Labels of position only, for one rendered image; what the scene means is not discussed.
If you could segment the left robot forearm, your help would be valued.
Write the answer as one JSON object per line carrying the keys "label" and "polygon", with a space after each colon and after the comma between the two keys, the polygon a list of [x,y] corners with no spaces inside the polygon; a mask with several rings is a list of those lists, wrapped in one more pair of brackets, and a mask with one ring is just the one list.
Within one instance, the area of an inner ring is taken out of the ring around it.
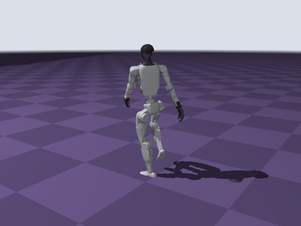
{"label": "left robot forearm", "polygon": [[127,84],[126,93],[125,93],[125,95],[124,95],[125,100],[126,100],[126,98],[129,98],[129,99],[130,99],[132,92],[133,92],[133,90],[129,90],[129,84]]}

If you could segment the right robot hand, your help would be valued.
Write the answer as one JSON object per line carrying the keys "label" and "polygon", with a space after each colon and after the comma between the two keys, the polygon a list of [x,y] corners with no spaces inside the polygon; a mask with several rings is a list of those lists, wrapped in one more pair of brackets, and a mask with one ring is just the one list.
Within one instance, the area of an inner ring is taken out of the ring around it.
{"label": "right robot hand", "polygon": [[[183,118],[184,118],[183,109],[181,108],[181,104],[180,104],[179,101],[177,101],[176,103],[177,103],[176,109],[178,109],[178,112],[179,112],[179,117],[178,117],[178,119],[181,117],[180,121],[182,121]],[[179,121],[179,122],[180,122],[180,121]]]}

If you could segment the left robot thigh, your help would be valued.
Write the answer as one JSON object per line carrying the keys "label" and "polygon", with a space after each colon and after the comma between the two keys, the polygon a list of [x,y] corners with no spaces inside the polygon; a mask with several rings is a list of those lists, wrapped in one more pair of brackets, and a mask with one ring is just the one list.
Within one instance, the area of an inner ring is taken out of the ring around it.
{"label": "left robot thigh", "polygon": [[147,140],[147,121],[149,119],[149,110],[143,109],[139,111],[136,115],[136,132],[138,139],[142,145],[143,142],[146,142],[149,145],[149,149],[152,147],[152,142]]}

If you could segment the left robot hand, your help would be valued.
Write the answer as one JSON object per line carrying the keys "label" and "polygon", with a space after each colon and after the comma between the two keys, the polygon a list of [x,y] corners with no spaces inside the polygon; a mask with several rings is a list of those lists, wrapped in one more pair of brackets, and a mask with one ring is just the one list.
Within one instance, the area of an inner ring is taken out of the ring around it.
{"label": "left robot hand", "polygon": [[[124,100],[125,100],[125,98],[124,98]],[[126,98],[126,100],[125,100],[126,107],[130,106],[128,102],[129,102],[129,98]]]}

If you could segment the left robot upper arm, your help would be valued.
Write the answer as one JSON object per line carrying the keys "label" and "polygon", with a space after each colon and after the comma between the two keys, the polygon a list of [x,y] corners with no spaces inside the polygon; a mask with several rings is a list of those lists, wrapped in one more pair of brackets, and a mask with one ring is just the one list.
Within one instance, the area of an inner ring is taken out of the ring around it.
{"label": "left robot upper arm", "polygon": [[136,75],[139,73],[139,66],[132,66],[129,69],[129,90],[135,89],[135,79]]}

